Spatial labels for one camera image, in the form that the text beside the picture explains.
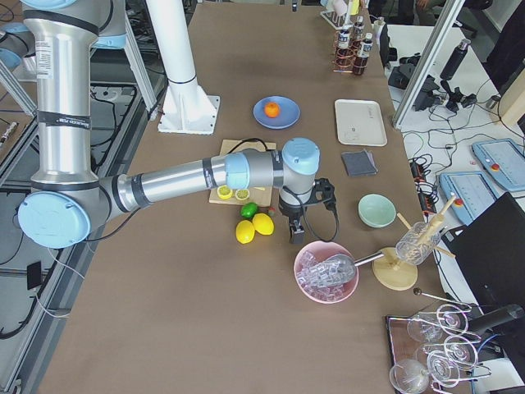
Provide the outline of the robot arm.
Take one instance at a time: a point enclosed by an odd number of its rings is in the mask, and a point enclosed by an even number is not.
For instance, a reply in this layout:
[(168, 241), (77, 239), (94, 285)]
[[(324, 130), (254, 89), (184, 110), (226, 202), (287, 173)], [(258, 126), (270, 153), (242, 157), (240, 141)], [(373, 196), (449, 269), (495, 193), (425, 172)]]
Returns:
[(125, 47), (125, 4), (27, 1), (23, 9), (35, 39), (39, 170), (18, 220), (32, 241), (67, 248), (123, 213), (219, 186), (277, 188), (290, 228), (299, 229), (321, 189), (320, 151), (305, 138), (280, 150), (245, 149), (134, 176), (97, 176), (90, 162), (90, 51)]

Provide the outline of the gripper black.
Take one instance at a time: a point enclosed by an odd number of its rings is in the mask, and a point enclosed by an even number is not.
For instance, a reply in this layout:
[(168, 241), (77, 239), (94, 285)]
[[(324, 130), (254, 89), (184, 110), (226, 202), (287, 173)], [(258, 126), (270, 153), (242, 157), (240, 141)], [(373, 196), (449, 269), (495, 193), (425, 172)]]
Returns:
[(278, 202), (281, 214), (288, 218), (288, 228), (290, 233), (290, 243), (292, 245), (302, 245), (304, 242), (304, 227), (301, 223), (303, 210), (299, 206), (288, 204), (283, 199)]

